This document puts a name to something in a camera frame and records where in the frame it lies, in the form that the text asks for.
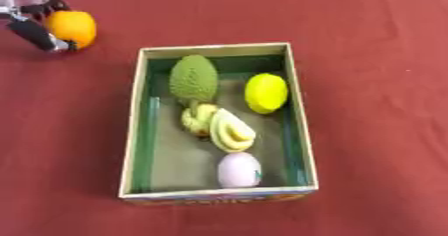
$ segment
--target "box rim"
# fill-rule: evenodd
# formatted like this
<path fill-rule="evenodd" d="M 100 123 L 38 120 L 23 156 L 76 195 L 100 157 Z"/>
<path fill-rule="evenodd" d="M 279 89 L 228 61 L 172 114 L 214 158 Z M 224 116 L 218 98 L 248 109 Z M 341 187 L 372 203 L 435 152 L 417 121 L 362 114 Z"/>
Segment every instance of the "box rim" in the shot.
<path fill-rule="evenodd" d="M 243 194 L 243 193 L 270 193 L 270 192 L 285 192 L 298 193 L 316 191 L 315 186 L 285 186 L 285 187 L 255 187 L 255 188 L 228 188 L 228 189 L 210 189 L 210 190 L 192 190 L 192 191 L 175 191 L 175 192 L 155 192 L 155 193 L 128 193 L 124 194 L 123 198 L 166 198 L 182 196 L 208 196 L 218 194 Z"/>

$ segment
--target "red tablecloth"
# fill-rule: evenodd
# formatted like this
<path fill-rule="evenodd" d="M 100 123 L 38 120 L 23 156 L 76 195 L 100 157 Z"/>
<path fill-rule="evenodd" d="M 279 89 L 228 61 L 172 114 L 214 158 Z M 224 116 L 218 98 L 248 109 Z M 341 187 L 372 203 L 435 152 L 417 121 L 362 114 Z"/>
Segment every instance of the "red tablecloth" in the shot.
<path fill-rule="evenodd" d="M 447 235 L 448 0 L 67 0 L 96 44 L 0 38 L 0 234 Z M 295 202 L 115 196 L 137 50 L 290 41 L 321 189 Z"/>

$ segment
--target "orange fruit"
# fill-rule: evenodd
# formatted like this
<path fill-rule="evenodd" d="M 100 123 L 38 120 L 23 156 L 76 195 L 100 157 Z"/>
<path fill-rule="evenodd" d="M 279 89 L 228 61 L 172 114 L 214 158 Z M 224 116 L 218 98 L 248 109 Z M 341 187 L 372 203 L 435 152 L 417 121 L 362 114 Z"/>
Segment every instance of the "orange fruit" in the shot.
<path fill-rule="evenodd" d="M 83 11 L 56 11 L 45 25 L 56 38 L 74 41 L 78 49 L 89 46 L 96 37 L 95 20 Z"/>

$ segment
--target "durian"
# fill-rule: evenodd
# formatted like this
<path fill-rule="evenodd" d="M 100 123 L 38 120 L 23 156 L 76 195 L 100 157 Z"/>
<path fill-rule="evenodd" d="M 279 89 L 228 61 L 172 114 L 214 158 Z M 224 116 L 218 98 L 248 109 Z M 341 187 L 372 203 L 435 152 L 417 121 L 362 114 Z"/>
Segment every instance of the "durian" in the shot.
<path fill-rule="evenodd" d="M 218 89 L 218 72 L 202 55 L 189 55 L 179 60 L 171 70 L 170 92 L 197 115 L 199 103 L 213 101 Z"/>

